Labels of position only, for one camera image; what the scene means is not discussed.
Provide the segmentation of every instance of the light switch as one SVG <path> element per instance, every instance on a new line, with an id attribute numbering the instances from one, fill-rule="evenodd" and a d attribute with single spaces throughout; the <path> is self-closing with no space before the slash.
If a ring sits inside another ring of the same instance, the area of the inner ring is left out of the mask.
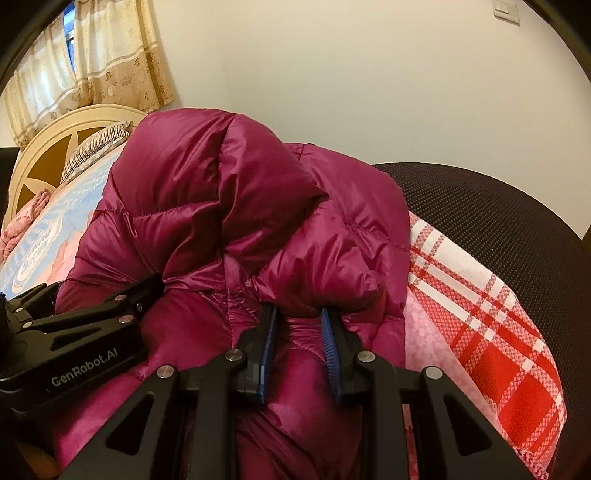
<path id="1" fill-rule="evenodd" d="M 517 5 L 503 0 L 493 0 L 492 4 L 496 18 L 519 26 L 519 8 L 517 8 Z"/>

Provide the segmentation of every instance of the black mesh chair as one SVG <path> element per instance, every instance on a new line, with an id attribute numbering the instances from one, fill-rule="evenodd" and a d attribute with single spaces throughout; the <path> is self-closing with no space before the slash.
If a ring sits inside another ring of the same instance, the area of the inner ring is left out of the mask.
<path id="1" fill-rule="evenodd" d="M 552 480 L 591 478 L 591 254 L 553 212 L 522 191 L 462 168 L 376 165 L 408 208 L 441 230 L 519 298 L 554 354 L 568 411 Z"/>

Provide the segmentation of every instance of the window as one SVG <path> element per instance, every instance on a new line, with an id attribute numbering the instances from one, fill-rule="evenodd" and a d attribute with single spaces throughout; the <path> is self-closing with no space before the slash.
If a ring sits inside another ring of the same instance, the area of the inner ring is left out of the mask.
<path id="1" fill-rule="evenodd" d="M 64 10 L 64 33 L 66 35 L 70 63 L 72 64 L 72 69 L 74 69 L 74 3 L 71 3 Z"/>

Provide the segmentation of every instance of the bedsheet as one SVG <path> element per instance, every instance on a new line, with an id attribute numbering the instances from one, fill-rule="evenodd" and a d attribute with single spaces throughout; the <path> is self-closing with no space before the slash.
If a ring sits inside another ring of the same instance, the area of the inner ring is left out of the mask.
<path id="1" fill-rule="evenodd" d="M 80 238 L 102 197 L 111 165 L 124 146 L 56 191 L 0 271 L 0 291 L 8 299 L 40 283 L 66 278 L 74 266 Z"/>

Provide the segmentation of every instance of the pillow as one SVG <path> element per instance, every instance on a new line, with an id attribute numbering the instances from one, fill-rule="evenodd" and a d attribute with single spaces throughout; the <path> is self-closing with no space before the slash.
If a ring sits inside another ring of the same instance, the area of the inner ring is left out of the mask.
<path id="1" fill-rule="evenodd" d="M 65 185 L 67 183 L 70 183 L 72 180 L 77 178 L 81 173 L 88 170 L 91 166 L 93 166 L 101 158 L 103 158 L 105 155 L 107 155 L 107 153 L 110 153 L 111 151 L 113 151 L 114 149 L 116 149 L 118 146 L 122 145 L 125 142 L 127 142 L 127 138 L 121 137 L 121 138 L 118 138 L 117 140 L 114 140 L 111 143 L 105 145 L 97 153 L 92 155 L 88 160 L 84 161 L 84 163 L 82 163 L 81 165 L 74 168 L 74 170 L 72 170 L 72 172 L 69 174 L 69 176 L 66 179 L 64 179 L 62 177 L 61 185 Z"/>
<path id="2" fill-rule="evenodd" d="M 130 125 L 131 122 L 129 121 L 111 124 L 84 140 L 66 161 L 64 170 L 61 173 L 60 185 L 70 177 L 76 167 L 82 165 L 90 157 L 98 153 L 99 150 L 119 138 L 127 138 Z"/>

